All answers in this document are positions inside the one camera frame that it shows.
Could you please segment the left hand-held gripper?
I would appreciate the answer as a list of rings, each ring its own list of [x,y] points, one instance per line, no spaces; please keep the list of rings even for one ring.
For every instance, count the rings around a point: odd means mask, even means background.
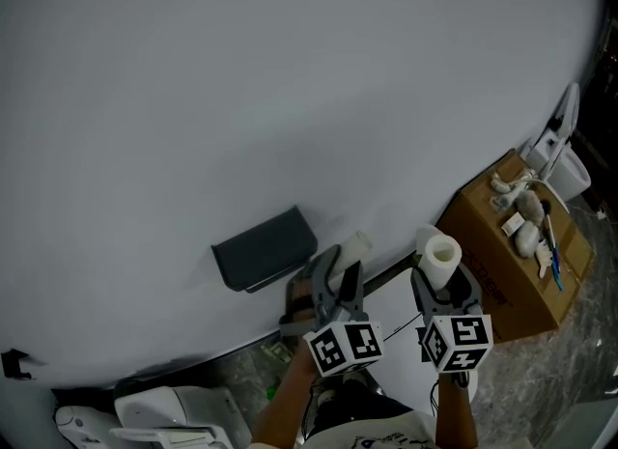
[[[328,318],[337,302],[329,282],[342,247],[335,244],[317,256],[309,266],[312,299],[317,318]],[[357,261],[344,271],[338,305],[351,316],[362,316],[363,266]],[[322,378],[361,370],[384,355],[380,322],[337,320],[303,336]]]

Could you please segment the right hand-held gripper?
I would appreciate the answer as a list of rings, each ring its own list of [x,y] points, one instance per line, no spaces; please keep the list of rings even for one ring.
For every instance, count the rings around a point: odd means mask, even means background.
[[[492,318],[483,314],[482,288],[468,267],[460,262],[448,282],[449,300],[441,299],[424,271],[410,275],[416,307],[425,319],[420,340],[435,371],[459,374],[476,371],[493,347]]]

